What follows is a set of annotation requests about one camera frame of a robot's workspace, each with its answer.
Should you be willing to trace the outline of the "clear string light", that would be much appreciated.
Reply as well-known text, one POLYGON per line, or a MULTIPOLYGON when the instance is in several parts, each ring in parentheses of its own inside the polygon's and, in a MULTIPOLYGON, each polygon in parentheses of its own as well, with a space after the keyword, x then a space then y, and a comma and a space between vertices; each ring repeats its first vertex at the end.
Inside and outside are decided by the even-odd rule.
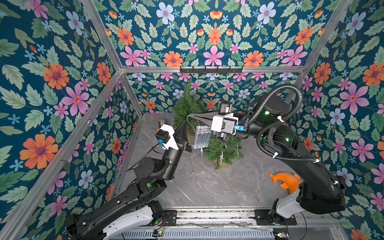
POLYGON ((206 159, 207 159, 207 157, 206 157, 205 153, 203 152, 203 150, 208 147, 211 135, 215 135, 215 133, 211 130, 211 126, 207 126, 201 122, 197 127, 195 127, 195 134, 193 135, 193 137, 194 137, 193 148, 196 150, 199 150, 202 157, 205 157, 206 159))

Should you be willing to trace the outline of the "small green tree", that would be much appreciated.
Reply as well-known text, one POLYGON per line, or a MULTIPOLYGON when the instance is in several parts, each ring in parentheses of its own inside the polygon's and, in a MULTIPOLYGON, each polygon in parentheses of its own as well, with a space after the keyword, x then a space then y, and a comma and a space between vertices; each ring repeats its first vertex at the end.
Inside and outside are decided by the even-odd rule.
POLYGON ((177 101, 173 108, 174 127, 179 127, 183 122, 187 123, 187 127, 192 135, 195 134, 195 127, 201 122, 192 119, 189 115, 205 113, 206 109, 200 96, 192 89, 192 84, 185 85, 183 96, 177 101))
POLYGON ((211 135, 209 145, 203 152, 218 170, 222 166, 232 165, 234 160, 244 158, 241 143, 242 139, 239 137, 229 136, 225 140, 220 140, 215 135, 211 135))

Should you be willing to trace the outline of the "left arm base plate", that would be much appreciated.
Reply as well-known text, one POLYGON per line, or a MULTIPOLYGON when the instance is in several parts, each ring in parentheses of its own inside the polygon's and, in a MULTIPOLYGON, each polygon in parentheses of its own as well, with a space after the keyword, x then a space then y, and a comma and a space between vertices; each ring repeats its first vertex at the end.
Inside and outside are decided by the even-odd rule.
POLYGON ((164 214, 161 218, 160 226, 176 226, 178 218, 178 211, 177 210, 164 210, 164 214))

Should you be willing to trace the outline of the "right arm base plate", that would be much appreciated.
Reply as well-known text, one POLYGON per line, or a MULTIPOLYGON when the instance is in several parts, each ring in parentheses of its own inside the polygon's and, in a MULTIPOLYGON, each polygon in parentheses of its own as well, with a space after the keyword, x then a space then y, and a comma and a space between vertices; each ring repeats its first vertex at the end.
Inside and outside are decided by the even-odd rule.
POLYGON ((256 209, 254 210, 254 219, 258 226, 296 226, 297 221, 294 216, 285 219, 280 215, 271 215, 271 210, 256 209))

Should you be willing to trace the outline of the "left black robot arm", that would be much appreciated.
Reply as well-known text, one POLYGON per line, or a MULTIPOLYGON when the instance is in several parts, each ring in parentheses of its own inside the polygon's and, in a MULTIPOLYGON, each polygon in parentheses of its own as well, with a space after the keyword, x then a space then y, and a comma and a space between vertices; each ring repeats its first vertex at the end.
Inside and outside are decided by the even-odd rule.
POLYGON ((155 198, 174 178, 183 152, 192 150, 187 131, 187 122, 177 129, 163 125, 156 133, 155 145, 165 150, 162 158, 144 155, 131 167, 136 177, 122 193, 90 213, 67 217, 66 230, 71 239, 110 240, 137 227, 163 224, 164 210, 155 198))

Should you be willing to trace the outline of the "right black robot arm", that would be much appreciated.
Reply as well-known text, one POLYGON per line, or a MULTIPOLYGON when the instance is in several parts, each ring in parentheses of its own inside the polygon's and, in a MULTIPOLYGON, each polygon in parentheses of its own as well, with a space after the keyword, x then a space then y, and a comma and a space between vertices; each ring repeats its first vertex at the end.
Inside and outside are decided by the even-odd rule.
POLYGON ((267 216, 259 218, 274 225, 283 225, 304 211, 324 215, 346 209, 346 181, 328 171, 286 125, 300 109, 303 95, 299 87, 283 84, 253 100, 244 114, 233 112, 232 104, 225 102, 218 112, 187 116, 211 127, 218 137, 237 132, 255 137, 264 154, 285 163, 303 180, 287 197, 276 199, 267 216))

